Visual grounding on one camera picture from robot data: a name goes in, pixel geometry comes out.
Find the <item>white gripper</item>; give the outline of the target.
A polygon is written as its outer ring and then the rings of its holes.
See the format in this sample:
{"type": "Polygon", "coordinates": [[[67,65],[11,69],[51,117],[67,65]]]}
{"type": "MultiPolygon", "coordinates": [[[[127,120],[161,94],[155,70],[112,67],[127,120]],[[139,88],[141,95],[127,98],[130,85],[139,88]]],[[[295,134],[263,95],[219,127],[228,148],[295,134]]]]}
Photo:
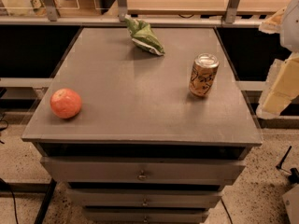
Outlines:
{"type": "MultiPolygon", "coordinates": [[[[279,34],[280,45],[291,52],[299,52],[299,0],[291,0],[259,26],[266,34],[279,34]]],[[[277,118],[299,96],[299,54],[288,59],[275,59],[270,66],[265,88],[259,99],[256,115],[260,119],[277,118]]]]}

